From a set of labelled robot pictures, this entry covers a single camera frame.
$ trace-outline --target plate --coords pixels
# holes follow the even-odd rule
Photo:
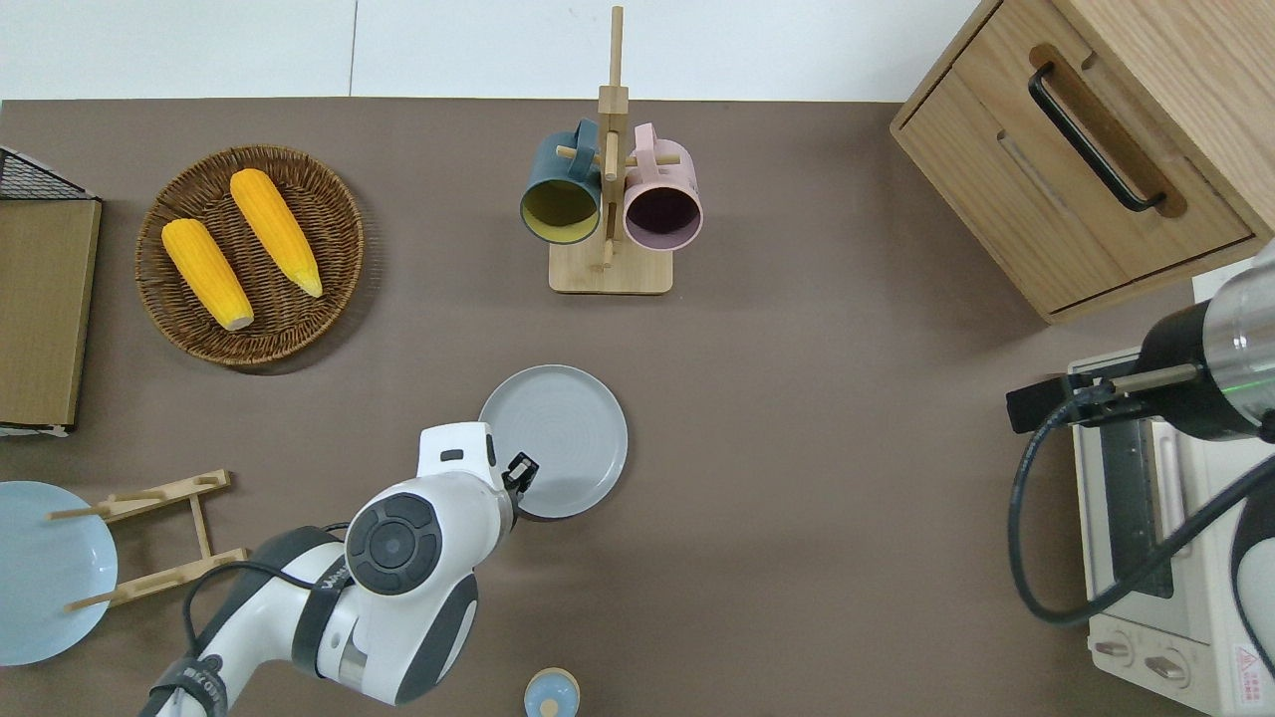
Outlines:
[[[231,175],[254,167],[274,181],[310,242],[324,295],[288,281],[231,196]],[[163,249],[172,219],[199,219],[235,270],[252,323],[223,329],[195,299]],[[363,265],[363,219],[335,172],[303,152],[256,144],[232,147],[189,167],[159,193],[138,236],[135,279],[159,332],[191,356],[223,366],[260,366],[314,343],[349,304]]]
[[[525,369],[505,379],[482,407],[497,466],[519,452],[539,463],[521,510],[567,518],[593,508],[620,478],[629,425],[602,381],[571,366]]]
[[[87,508],[75,494],[33,481],[0,482],[0,666],[47,660],[97,625],[107,603],[62,606],[115,589],[115,541],[97,515],[47,521]]]

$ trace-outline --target corn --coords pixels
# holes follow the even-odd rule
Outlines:
[[[181,278],[222,328],[233,332],[252,323],[252,306],[244,287],[203,223],[173,219],[159,236]]]
[[[283,276],[310,296],[323,296],[319,265],[279,190],[261,170],[231,175],[231,196]]]

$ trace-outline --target black handle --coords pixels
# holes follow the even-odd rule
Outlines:
[[[1151,207],[1155,207],[1160,202],[1164,202],[1165,194],[1160,191],[1159,194],[1151,196],[1150,199],[1142,199],[1133,194],[1133,190],[1125,184],[1125,180],[1116,174],[1116,170],[1111,166],[1105,157],[1094,147],[1094,143],[1089,142],[1085,133],[1080,131],[1076,122],[1067,116],[1067,112],[1058,106],[1058,102],[1049,94],[1049,91],[1044,85],[1044,78],[1051,71],[1053,71],[1053,63],[1046,63],[1040,65],[1040,69],[1031,75],[1031,82],[1028,83],[1028,93],[1031,94],[1031,100],[1035,100],[1040,111],[1044,116],[1049,117],[1053,126],[1058,128],[1062,137],[1067,139],[1072,149],[1080,154],[1080,158],[1089,165],[1089,168],[1098,175],[1107,189],[1116,196],[1116,200],[1121,203],[1126,209],[1131,212],[1145,212]]]

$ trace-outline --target table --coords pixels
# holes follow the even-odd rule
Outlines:
[[[896,110],[634,100],[635,122],[695,156],[706,221],[669,293],[623,297],[553,293],[516,213],[537,140],[588,101],[5,102],[0,142],[106,203],[79,430],[4,440],[0,480],[94,500],[224,467],[212,538],[254,547],[348,519],[413,475],[422,427],[569,364],[623,406],[629,464],[603,504],[520,523],[478,568],[449,679],[395,712],[270,665],[235,714],[518,714],[550,665],[580,679],[583,714],[613,717],[1190,714],[1093,667],[1082,630],[1035,621],[1003,545],[1025,443],[1003,393],[1136,344],[1188,287],[1047,328],[895,147]],[[328,163],[370,236],[348,314],[275,375],[180,352],[133,283],[154,195],[246,143]],[[1054,602],[1082,589],[1067,443],[1025,518]],[[176,509],[115,537],[121,579],[198,552]],[[0,713],[135,713],[182,651],[181,597],[111,609],[62,656],[4,670]]]

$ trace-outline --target wicker basket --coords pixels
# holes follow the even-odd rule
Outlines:
[[[274,180],[301,225],[324,295],[301,291],[274,265],[231,198],[231,175],[246,167]],[[217,240],[255,315],[247,328],[223,329],[163,249],[172,219],[201,221]],[[223,366],[258,366],[296,353],[346,309],[363,265],[363,221],[349,189],[332,170],[286,147],[224,149],[184,171],[156,198],[138,236],[135,277],[150,319],[178,348]]]

